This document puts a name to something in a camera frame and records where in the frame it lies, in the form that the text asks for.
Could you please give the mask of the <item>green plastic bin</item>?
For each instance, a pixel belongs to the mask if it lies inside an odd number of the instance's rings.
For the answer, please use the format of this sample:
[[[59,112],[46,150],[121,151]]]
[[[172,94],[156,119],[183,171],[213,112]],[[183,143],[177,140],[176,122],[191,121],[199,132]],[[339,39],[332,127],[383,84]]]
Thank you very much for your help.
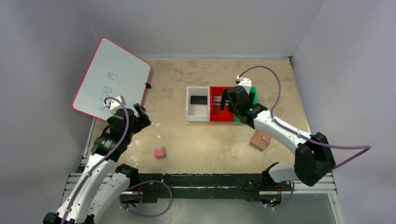
[[[253,104],[258,103],[257,90],[254,86],[252,86],[250,89],[249,97]]]

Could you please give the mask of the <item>red plastic bin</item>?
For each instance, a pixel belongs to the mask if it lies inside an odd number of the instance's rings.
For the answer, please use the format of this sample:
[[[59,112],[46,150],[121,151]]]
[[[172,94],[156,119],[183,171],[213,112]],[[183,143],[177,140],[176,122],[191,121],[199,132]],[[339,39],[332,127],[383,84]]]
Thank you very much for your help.
[[[210,121],[233,122],[234,114],[228,110],[220,110],[220,105],[213,105],[213,96],[222,96],[223,89],[230,89],[231,86],[210,86]]]

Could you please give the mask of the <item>white plastic bin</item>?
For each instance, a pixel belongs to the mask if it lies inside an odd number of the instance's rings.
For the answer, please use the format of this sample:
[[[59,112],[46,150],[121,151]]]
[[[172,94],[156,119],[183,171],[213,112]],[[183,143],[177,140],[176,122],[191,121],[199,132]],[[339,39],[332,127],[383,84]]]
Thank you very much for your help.
[[[185,116],[187,121],[206,122],[210,120],[209,86],[187,86]]]

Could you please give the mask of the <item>pink eraser block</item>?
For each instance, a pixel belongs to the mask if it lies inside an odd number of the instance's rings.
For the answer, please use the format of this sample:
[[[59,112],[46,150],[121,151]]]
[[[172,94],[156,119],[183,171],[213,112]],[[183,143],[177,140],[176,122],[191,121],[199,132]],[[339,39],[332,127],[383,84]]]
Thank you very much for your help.
[[[154,150],[154,156],[158,159],[166,157],[167,156],[166,148],[165,147],[156,148]]]

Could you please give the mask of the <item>brown leather card holder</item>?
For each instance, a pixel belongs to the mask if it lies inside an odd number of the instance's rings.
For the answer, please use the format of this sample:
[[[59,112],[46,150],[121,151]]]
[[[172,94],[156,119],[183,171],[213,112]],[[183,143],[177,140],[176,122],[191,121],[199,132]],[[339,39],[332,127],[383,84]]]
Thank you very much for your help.
[[[263,152],[271,141],[271,136],[263,131],[256,130],[249,144],[255,149]]]

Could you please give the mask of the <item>pink framed whiteboard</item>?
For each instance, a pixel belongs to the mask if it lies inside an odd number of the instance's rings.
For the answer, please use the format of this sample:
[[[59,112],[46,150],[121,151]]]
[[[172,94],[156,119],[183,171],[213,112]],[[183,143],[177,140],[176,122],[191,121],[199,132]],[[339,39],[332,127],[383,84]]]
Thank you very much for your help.
[[[107,120],[106,97],[121,95],[127,108],[144,101],[151,66],[112,40],[100,39],[72,100],[74,110]]]

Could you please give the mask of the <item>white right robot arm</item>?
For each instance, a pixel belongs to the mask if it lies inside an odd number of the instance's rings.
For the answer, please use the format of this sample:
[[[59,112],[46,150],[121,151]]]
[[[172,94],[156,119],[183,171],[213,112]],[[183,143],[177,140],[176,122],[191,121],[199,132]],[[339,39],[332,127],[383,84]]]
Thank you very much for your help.
[[[312,187],[336,167],[325,135],[311,135],[278,119],[265,106],[253,103],[245,88],[234,86],[224,89],[221,110],[225,104],[241,123],[269,134],[295,156],[292,163],[275,162],[262,172],[262,183],[266,189],[273,190],[284,181],[301,181]]]

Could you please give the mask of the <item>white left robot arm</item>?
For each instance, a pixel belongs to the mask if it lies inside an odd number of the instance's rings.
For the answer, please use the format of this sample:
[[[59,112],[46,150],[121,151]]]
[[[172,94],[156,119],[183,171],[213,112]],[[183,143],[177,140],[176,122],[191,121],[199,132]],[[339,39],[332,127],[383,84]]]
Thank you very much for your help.
[[[133,135],[151,125],[151,121],[139,103],[134,104],[133,109],[114,100],[108,105],[113,115],[95,139],[79,180],[57,211],[46,214],[43,223],[96,224],[121,192],[138,188],[138,169],[126,164],[115,168],[108,184],[102,186],[102,183],[126,151]]]

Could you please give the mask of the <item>silver striped card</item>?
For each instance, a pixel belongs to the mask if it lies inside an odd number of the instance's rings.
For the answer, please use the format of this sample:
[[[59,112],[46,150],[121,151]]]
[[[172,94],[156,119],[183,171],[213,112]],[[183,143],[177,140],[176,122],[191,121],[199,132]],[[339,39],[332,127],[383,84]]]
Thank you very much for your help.
[[[213,98],[212,98],[212,104],[213,105],[221,105],[222,102],[224,102],[225,105],[229,104],[228,100],[223,100],[222,101],[222,97],[221,96],[213,96]]]

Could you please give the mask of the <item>black card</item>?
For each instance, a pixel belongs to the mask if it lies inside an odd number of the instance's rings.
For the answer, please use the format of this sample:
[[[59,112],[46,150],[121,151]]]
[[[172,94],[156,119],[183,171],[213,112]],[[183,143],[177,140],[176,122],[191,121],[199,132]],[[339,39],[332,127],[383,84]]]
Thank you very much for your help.
[[[192,95],[190,96],[190,104],[191,105],[207,105],[208,98],[203,95]]]

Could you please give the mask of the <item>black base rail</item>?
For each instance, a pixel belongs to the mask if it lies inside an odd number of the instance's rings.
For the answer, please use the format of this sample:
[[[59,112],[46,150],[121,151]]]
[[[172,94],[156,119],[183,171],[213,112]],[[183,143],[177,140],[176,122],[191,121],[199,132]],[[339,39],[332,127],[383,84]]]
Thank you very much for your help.
[[[142,201],[158,199],[241,199],[247,202],[281,201],[290,182],[270,183],[261,173],[242,174],[139,174]]]

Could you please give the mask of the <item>aluminium frame rail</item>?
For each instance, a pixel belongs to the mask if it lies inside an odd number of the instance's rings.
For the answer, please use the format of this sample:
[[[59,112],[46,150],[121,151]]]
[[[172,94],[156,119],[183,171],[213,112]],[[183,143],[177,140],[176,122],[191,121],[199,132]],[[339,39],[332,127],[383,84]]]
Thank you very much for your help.
[[[81,173],[70,173],[66,182],[66,186],[64,188],[63,194],[70,194],[77,184],[78,179],[81,177]],[[298,194],[337,194],[338,190],[334,181],[334,177],[332,173],[326,175],[322,178],[318,183],[314,186],[310,187],[301,181],[293,181],[295,184],[294,191]],[[175,187],[176,189],[214,189],[214,188],[222,188],[222,189],[230,189],[235,188],[231,186],[194,186],[193,184],[187,184],[187,186],[179,186]]]

